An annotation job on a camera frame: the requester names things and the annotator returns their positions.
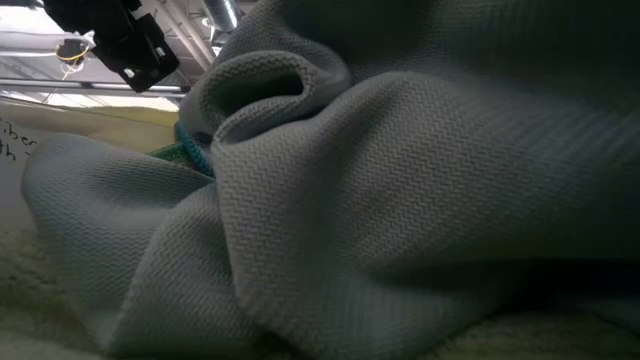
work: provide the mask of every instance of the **gray fabric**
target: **gray fabric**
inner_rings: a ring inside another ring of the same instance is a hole
[[[35,234],[0,226],[0,358],[104,359],[73,315]],[[300,359],[289,349],[268,359]],[[493,316],[420,359],[636,359],[640,338],[586,315]]]
[[[411,358],[545,264],[634,268],[638,6],[262,2],[181,106],[215,181],[61,135],[24,193],[109,355]]]

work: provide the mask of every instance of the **knit fabric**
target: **knit fabric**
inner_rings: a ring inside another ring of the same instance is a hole
[[[639,7],[264,1],[181,105],[215,181],[60,135],[24,194],[113,356],[413,358],[514,303],[638,331]]]
[[[104,359],[73,313],[64,286],[35,234],[0,226],[0,250],[0,358]],[[622,360],[638,357],[640,339],[624,329],[586,315],[531,312],[482,321],[419,358]],[[181,354],[175,358],[189,356]],[[304,358],[292,348],[282,348],[267,356],[267,359]]]

